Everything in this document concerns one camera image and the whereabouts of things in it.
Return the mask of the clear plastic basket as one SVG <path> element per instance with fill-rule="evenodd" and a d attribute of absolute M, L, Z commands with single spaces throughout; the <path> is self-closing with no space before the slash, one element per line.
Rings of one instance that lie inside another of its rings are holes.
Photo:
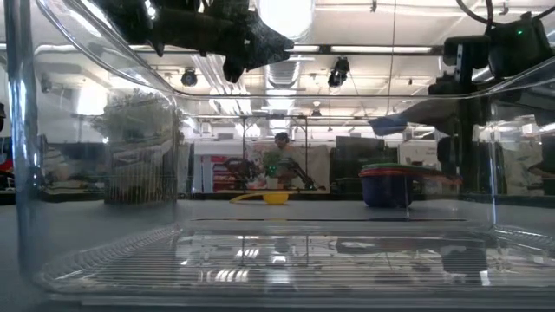
<path fill-rule="evenodd" d="M 554 56 L 515 76 L 485 68 L 482 91 L 429 95 L 454 66 L 444 42 L 487 36 L 526 12 Z M 555 309 L 555 0 L 316 0 L 287 61 L 298 84 L 271 88 L 266 66 L 237 83 L 222 55 L 131 45 L 92 0 L 0 0 L 6 96 L 0 158 L 14 192 L 23 276 L 51 300 L 87 305 L 440 306 Z M 328 78 L 338 57 L 350 72 Z M 198 83 L 180 78 L 195 68 Z M 177 107 L 177 199 L 105 201 L 105 145 L 91 120 L 111 96 L 158 92 Z M 455 100 L 451 133 L 410 123 L 378 136 L 370 120 Z M 286 131 L 329 148 L 382 139 L 413 179 L 407 208 L 370 208 L 361 177 L 330 168 L 324 191 L 238 189 L 224 166 L 254 138 Z M 292 192 L 285 205 L 240 195 Z"/>

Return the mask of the round ceiling lamp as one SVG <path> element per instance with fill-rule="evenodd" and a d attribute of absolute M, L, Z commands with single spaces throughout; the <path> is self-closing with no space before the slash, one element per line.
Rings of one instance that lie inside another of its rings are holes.
<path fill-rule="evenodd" d="M 262 21 L 293 41 L 303 40 L 310 32 L 316 0 L 256 0 Z"/>

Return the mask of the large black background screen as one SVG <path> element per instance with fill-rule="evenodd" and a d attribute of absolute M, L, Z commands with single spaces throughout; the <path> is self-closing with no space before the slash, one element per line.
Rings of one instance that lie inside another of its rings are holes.
<path fill-rule="evenodd" d="M 330 168 L 339 178 L 354 178 L 366 165 L 397 162 L 397 149 L 385 140 L 337 136 Z"/>

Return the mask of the red measuring cup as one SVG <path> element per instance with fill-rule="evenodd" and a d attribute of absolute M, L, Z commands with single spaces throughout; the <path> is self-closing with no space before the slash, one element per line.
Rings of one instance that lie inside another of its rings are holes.
<path fill-rule="evenodd" d="M 437 172 L 434 170 L 402 170 L 401 168 L 375 168 L 359 172 L 360 177 L 382 175 L 433 176 L 436 174 Z"/>

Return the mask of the green measuring cup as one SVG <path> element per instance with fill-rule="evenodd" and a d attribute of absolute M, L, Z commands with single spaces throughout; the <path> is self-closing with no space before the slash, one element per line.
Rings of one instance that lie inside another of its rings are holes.
<path fill-rule="evenodd" d="M 414 165 L 403 165 L 398 163 L 374 163 L 374 164 L 367 164 L 362 166 L 361 170 L 370 170 L 370 169 L 391 169 L 391 170 L 423 170 L 423 171 L 431 171 L 436 170 L 433 167 L 427 166 L 414 166 Z"/>

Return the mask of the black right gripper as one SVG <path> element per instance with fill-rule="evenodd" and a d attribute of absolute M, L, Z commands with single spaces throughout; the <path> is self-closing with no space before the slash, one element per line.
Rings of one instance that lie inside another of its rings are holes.
<path fill-rule="evenodd" d="M 487 36 L 456 36 L 444 42 L 443 61 L 454 66 L 428 86 L 429 95 L 458 98 L 485 90 L 489 82 L 474 82 L 473 71 L 485 68 L 495 78 L 515 76 L 554 56 L 544 25 L 531 12 L 519 20 L 498 24 Z"/>

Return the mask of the person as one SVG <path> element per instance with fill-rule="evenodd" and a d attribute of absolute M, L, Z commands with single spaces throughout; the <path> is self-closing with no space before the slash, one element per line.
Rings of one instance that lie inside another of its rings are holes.
<path fill-rule="evenodd" d="M 293 179 L 298 177 L 296 172 L 298 163 L 293 158 L 293 149 L 290 146 L 288 133 L 277 133 L 274 137 L 274 142 L 278 149 L 278 160 L 276 165 L 278 183 L 284 189 L 292 189 L 295 187 Z"/>

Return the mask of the yellow measuring cup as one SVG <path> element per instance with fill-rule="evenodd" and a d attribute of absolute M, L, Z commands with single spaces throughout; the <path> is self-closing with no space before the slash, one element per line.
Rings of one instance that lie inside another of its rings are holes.
<path fill-rule="evenodd" d="M 251 199 L 251 198 L 261 198 L 267 205 L 285 205 L 289 200 L 292 192 L 256 192 L 248 193 L 244 195 L 237 196 L 230 200 L 231 204 L 236 204 L 240 201 Z"/>

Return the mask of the purple measuring cup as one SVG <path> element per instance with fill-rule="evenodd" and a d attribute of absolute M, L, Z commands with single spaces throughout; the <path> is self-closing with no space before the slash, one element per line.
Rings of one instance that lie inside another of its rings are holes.
<path fill-rule="evenodd" d="M 413 179 L 403 175 L 361 177 L 362 198 L 370 208 L 407 208 L 413 201 Z"/>

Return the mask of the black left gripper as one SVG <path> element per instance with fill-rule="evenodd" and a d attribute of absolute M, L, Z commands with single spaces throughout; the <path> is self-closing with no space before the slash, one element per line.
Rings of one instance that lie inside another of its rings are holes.
<path fill-rule="evenodd" d="M 167 45 L 224 55 L 224 77 L 237 83 L 245 71 L 287 61 L 294 48 L 249 1 L 163 0 L 148 23 L 147 42 L 158 55 Z"/>

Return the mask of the background robot station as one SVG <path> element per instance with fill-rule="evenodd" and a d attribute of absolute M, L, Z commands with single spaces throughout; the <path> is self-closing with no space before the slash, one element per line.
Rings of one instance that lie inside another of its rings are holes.
<path fill-rule="evenodd" d="M 312 146 L 307 141 L 295 143 L 290 138 L 293 158 L 298 163 L 296 172 L 298 177 L 293 179 L 295 187 L 284 189 L 276 177 L 278 163 L 278 148 L 272 143 L 258 142 L 254 138 L 257 127 L 256 118 L 243 117 L 238 123 L 241 138 L 241 154 L 229 158 L 224 162 L 225 168 L 235 178 L 238 189 L 254 190 L 302 190 L 324 191 L 329 186 L 330 173 L 329 148 L 326 146 Z"/>

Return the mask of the silver air duct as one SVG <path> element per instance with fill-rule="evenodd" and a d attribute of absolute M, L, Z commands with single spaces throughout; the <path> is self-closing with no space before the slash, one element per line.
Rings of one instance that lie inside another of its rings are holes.
<path fill-rule="evenodd" d="M 298 84 L 301 62 L 285 61 L 266 67 L 266 80 L 271 88 L 291 89 Z"/>

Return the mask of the blue measuring cup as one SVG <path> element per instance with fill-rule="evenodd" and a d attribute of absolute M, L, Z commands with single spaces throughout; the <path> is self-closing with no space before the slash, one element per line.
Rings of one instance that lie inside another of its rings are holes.
<path fill-rule="evenodd" d="M 434 127 L 443 133 L 451 133 L 454 128 L 458 104 L 455 100 L 425 100 L 397 114 L 390 114 L 370 120 L 374 134 L 386 136 L 401 133 L 410 123 Z"/>

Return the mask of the potted artificial plant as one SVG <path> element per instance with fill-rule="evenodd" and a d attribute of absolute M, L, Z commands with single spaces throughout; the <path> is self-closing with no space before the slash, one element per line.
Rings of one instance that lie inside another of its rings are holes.
<path fill-rule="evenodd" d="M 158 92 L 111 96 L 91 120 L 105 145 L 105 201 L 142 205 L 177 199 L 177 107 Z"/>

